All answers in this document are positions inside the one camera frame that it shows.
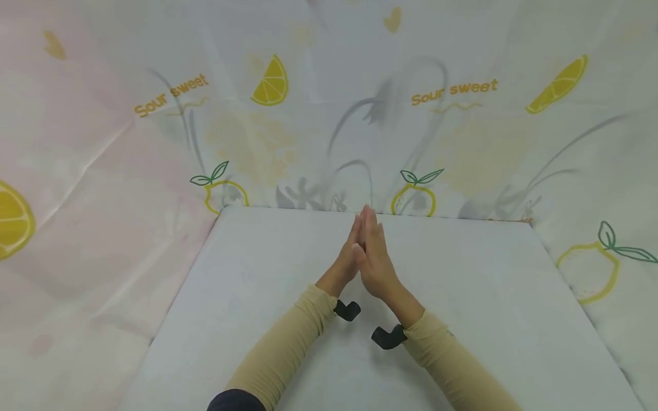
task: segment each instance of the white tabletop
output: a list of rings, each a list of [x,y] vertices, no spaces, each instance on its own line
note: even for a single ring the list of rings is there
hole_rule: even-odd
[[[122,411],[205,410],[258,338],[335,259],[353,214],[225,208],[192,267]],[[520,223],[380,216],[398,276],[448,323],[525,410],[642,407],[532,229]],[[363,311],[336,319],[278,409],[449,410],[403,347],[397,323],[358,277]]]

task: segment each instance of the beige sleeve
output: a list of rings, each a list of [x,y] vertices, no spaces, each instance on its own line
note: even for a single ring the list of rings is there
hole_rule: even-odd
[[[521,408],[435,315],[425,311],[408,330],[405,348],[430,374],[455,411],[515,411]]]
[[[334,321],[337,301],[309,285],[249,351],[225,389],[247,391],[273,411],[313,341]]]

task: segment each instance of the hand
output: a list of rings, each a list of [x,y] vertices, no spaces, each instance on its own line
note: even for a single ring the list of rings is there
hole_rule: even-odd
[[[361,270],[361,281],[373,297],[388,303],[403,287],[386,250],[384,227],[381,223],[377,224],[377,216],[368,205],[363,207],[361,219],[364,222],[361,239],[365,240],[365,247],[355,243],[351,245],[354,259]]]
[[[354,279],[359,271],[354,253],[352,251],[352,244],[359,241],[361,230],[363,227],[363,219],[361,216],[354,217],[354,223],[347,236],[347,241],[338,253],[336,261],[329,267],[324,275],[315,283],[315,286],[324,290],[332,297],[339,297],[343,288]]]
[[[369,206],[361,211],[365,237],[365,247],[352,244],[354,259],[361,270],[361,281],[366,290],[384,301],[405,329],[417,323],[425,313],[425,308],[397,278],[395,268],[386,249],[384,227],[377,224],[377,215]]]

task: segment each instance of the pink fabric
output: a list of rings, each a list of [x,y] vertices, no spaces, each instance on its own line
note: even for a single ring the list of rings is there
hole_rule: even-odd
[[[37,224],[0,261],[0,398],[114,410],[216,216],[186,151],[135,121],[74,9],[15,1],[0,16],[0,180]]]

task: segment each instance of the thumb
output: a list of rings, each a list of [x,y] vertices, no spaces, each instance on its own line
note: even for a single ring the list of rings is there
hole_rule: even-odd
[[[352,254],[354,254],[354,259],[356,260],[361,273],[366,273],[366,274],[369,273],[370,264],[368,263],[368,257],[366,256],[366,252],[361,248],[360,245],[356,243],[352,244]]]

